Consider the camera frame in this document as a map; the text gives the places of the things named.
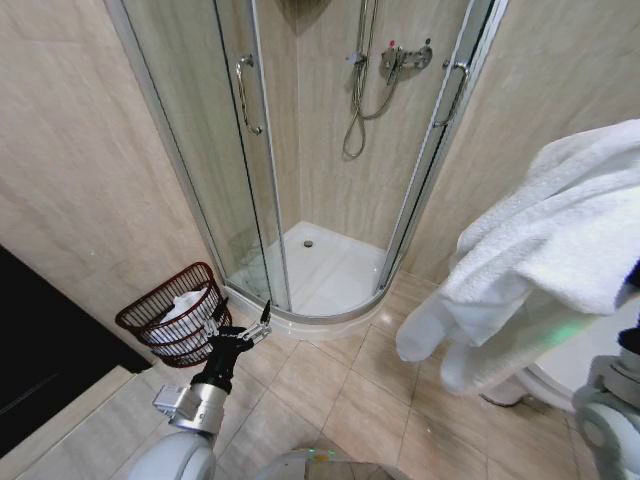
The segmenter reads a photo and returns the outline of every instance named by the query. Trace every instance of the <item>chrome handle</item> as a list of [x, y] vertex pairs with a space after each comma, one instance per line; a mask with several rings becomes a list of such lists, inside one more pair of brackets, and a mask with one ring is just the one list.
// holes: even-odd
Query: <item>chrome handle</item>
[[459, 68], [462, 70], [462, 81], [460, 85], [458, 85], [458, 91], [456, 92], [456, 96], [453, 99], [453, 105], [451, 105], [451, 110], [449, 110], [449, 115], [446, 120], [443, 121], [435, 121], [433, 122], [434, 127], [444, 127], [449, 124], [453, 116], [456, 114], [456, 110], [458, 110], [458, 104], [460, 103], [460, 97], [462, 97], [462, 92], [467, 86], [467, 82], [469, 81], [469, 67], [466, 63], [456, 62], [453, 65], [453, 68]]
[[259, 125], [257, 127], [254, 127], [253, 125], [251, 125], [251, 122], [249, 122], [249, 116], [247, 114], [247, 97], [244, 92], [244, 82], [242, 81], [242, 68], [245, 65], [253, 67], [253, 55], [243, 55], [242, 57], [240, 57], [240, 60], [238, 60], [238, 63], [236, 63], [236, 79], [238, 80], [238, 93], [240, 94], [242, 117], [244, 118], [244, 124], [247, 126], [249, 131], [254, 135], [260, 135], [262, 133], [262, 127]]

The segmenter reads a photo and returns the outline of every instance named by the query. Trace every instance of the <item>shower hose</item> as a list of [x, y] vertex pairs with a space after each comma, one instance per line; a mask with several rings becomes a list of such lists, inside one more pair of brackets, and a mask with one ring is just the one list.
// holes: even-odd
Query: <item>shower hose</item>
[[[365, 31], [365, 22], [367, 17], [367, 0], [362, 0], [360, 6], [360, 25], [358, 30], [358, 51], [362, 49], [362, 42]], [[376, 22], [376, 14], [378, 12], [378, 0], [374, 0], [373, 3], [373, 13], [371, 15], [371, 26], [369, 27], [369, 39], [367, 42], [367, 51], [362, 57], [362, 59], [355, 63], [354, 65], [354, 82], [353, 82], [353, 92], [351, 94], [351, 109], [353, 111], [353, 116], [351, 117], [351, 122], [349, 123], [349, 127], [347, 128], [347, 132], [344, 135], [344, 140], [342, 141], [342, 152], [349, 158], [354, 159], [358, 158], [362, 151], [364, 150], [364, 146], [367, 142], [367, 132], [364, 125], [365, 120], [372, 120], [374, 118], [379, 117], [389, 105], [391, 101], [391, 97], [393, 97], [393, 93], [396, 90], [396, 86], [398, 85], [398, 79], [400, 77], [399, 72], [396, 72], [394, 75], [393, 81], [389, 87], [387, 92], [387, 96], [382, 102], [380, 108], [378, 108], [375, 112], [366, 115], [362, 111], [362, 97], [364, 95], [364, 88], [367, 84], [367, 71], [369, 70], [369, 53], [371, 51], [371, 43], [373, 42], [373, 31]], [[360, 146], [357, 148], [355, 152], [350, 152], [347, 146], [349, 142], [349, 138], [351, 138], [351, 134], [353, 133], [353, 129], [358, 124], [360, 128]]]

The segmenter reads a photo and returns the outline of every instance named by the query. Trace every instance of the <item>shower faucet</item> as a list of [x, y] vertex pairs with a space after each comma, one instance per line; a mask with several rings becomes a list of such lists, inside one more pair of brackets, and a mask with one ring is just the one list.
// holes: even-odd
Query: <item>shower faucet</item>
[[424, 70], [433, 58], [433, 50], [429, 45], [431, 39], [427, 38], [419, 50], [405, 50], [400, 45], [396, 46], [395, 40], [389, 42], [389, 47], [382, 52], [382, 67], [389, 70], [387, 85], [395, 81], [395, 77], [403, 68], [415, 68]]

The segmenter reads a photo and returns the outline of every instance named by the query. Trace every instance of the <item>laundry basket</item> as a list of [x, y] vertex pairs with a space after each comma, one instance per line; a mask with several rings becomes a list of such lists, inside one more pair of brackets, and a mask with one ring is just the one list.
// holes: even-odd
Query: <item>laundry basket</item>
[[[199, 300], [177, 317], [163, 321], [173, 300], [206, 289]], [[231, 326], [231, 314], [211, 267], [197, 262], [174, 275], [116, 315], [116, 324], [131, 332], [171, 367], [204, 362], [211, 352], [212, 325]]]

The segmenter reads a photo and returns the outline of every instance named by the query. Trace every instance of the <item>white toilet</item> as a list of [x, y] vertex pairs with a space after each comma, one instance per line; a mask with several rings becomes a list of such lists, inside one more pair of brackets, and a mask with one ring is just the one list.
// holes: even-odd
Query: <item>white toilet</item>
[[598, 355], [620, 352], [618, 332], [636, 326], [639, 311], [640, 296], [637, 295], [615, 315], [595, 321], [482, 396], [497, 405], [509, 406], [530, 394], [549, 405], [573, 412], [571, 397], [587, 383], [591, 361]]

